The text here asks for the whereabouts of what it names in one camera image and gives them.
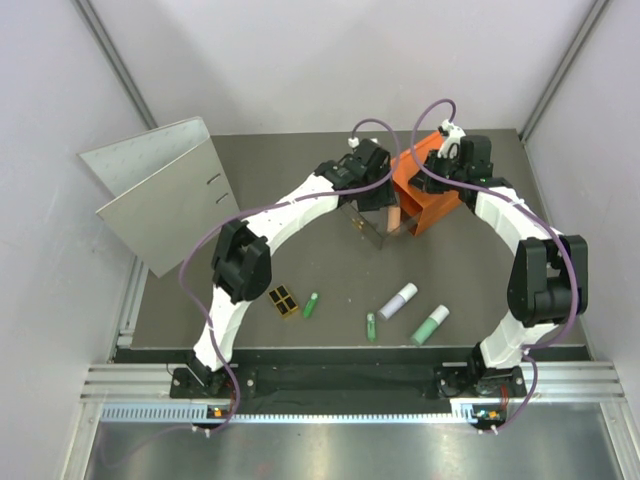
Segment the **orange bottle grey cap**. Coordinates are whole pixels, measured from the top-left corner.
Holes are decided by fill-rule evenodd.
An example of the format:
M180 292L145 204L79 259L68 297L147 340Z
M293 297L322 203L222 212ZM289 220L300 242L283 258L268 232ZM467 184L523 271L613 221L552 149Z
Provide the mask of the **orange bottle grey cap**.
M401 209L398 206L390 206L387 210L387 232L392 234L402 223Z

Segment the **green tube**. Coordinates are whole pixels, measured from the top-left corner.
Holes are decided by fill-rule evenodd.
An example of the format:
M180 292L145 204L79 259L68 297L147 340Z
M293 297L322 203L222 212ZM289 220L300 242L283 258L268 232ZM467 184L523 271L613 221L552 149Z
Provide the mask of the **green tube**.
M303 317L304 318L310 318L311 315L313 314L313 311L315 309L315 306L318 302L319 299L319 294L317 292L313 292L310 295L310 298L308 300L308 302L306 303L304 309L303 309Z
M377 340L376 316L372 312L366 315L366 335L369 342L375 342Z

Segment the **lilac bottle white cap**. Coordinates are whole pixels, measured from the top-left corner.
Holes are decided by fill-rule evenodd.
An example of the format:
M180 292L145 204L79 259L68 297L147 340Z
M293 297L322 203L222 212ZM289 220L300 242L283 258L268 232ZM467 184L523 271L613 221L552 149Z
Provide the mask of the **lilac bottle white cap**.
M407 283L378 310L376 313L377 318L382 321L389 320L400 309L402 309L406 303L417 294L417 292L418 288L414 283Z

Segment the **green bottle white cap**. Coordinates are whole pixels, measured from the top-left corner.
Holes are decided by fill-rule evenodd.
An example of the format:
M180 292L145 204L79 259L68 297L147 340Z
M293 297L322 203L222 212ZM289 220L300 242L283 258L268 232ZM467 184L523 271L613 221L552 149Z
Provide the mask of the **green bottle white cap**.
M449 316L450 311L444 305L436 307L424 322L411 335L411 342L416 346L423 345Z

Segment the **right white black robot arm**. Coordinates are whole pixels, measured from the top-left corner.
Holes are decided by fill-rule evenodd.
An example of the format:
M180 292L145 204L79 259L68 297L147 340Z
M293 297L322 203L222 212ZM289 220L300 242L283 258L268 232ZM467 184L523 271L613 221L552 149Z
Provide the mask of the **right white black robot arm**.
M455 126L439 129L442 145L417 163L410 183L429 194L454 191L493 228L513 254L507 286L508 310L494 332L479 342L466 380L476 394L498 389L525 352L576 318L588 304L588 246L542 221L513 186L493 174L488 137Z

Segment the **clear drawer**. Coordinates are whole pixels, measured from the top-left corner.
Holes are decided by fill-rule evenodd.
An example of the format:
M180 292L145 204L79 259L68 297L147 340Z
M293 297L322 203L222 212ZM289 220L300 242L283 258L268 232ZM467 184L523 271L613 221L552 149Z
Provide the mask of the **clear drawer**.
M351 202L342 205L340 210L349 218L362 237L369 240L376 248L382 249L401 236L411 234L417 226L417 215L410 216L399 205L396 206L401 209L402 223L392 234L387 232L387 210L389 207L378 211L361 212L357 209L356 202Z

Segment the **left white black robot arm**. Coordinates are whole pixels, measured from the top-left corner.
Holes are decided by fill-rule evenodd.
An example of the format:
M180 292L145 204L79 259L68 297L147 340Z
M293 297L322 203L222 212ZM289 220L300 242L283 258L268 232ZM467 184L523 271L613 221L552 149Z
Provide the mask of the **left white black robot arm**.
M192 384L205 396L226 387L223 367L250 303L272 282L272 255L315 219L356 202L375 211L395 202L391 154L372 139L349 140L351 151L321 163L296 189L268 209L233 218L219 230L212 258L211 305L193 351Z

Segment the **orange drawer box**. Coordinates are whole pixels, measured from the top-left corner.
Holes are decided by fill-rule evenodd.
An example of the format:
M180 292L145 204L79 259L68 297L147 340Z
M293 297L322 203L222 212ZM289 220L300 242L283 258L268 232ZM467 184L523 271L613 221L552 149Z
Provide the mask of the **orange drawer box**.
M462 205L456 192L428 194L411 186L409 180L419 171L409 149L399 156L393 185L401 210L402 224L413 236L419 236Z

